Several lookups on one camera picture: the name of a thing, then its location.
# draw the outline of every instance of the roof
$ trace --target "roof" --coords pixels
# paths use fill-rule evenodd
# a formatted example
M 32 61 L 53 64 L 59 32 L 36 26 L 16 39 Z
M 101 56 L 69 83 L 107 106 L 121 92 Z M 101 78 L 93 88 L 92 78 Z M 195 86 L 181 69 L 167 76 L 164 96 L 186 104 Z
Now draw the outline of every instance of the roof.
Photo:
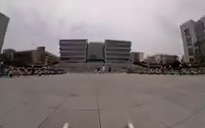
M 87 39 L 60 39 L 60 41 L 86 41 Z

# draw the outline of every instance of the cloudy sky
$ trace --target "cloudy sky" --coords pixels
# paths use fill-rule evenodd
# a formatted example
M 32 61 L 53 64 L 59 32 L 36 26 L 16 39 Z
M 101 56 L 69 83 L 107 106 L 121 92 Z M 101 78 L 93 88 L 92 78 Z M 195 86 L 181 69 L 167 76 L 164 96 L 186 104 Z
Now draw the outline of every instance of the cloudy sky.
M 118 39 L 182 55 L 179 25 L 205 15 L 205 0 L 0 0 L 0 11 L 10 17 L 4 48 L 44 45 L 59 55 L 59 39 Z

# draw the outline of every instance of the plaza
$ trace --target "plaza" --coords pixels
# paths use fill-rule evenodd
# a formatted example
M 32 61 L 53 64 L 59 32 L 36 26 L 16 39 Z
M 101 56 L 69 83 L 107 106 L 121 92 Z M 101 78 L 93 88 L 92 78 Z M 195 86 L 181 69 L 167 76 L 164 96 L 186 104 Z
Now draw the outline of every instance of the plaza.
M 205 75 L 0 78 L 0 128 L 205 128 Z

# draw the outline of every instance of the window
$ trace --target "window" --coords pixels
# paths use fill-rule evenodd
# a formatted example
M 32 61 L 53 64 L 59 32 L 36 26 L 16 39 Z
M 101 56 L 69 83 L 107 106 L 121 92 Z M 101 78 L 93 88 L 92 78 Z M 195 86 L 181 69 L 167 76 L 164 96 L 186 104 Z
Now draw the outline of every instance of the window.
M 194 63 L 194 58 L 189 58 L 190 63 Z
M 190 36 L 190 35 L 191 35 L 189 29 L 185 29 L 185 30 L 184 30 L 184 34 L 185 34 L 186 36 Z
M 189 48 L 188 49 L 188 54 L 189 54 L 189 56 L 193 56 L 194 55 L 193 48 Z
M 186 38 L 186 42 L 187 42 L 188 46 L 191 46 L 192 45 L 191 37 Z

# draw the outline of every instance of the pavement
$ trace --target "pavement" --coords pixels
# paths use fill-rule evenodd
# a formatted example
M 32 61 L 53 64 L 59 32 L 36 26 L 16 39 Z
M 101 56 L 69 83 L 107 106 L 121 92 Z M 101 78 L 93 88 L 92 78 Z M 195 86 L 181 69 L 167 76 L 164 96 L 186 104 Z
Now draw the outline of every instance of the pavement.
M 0 128 L 205 128 L 205 75 L 0 78 Z

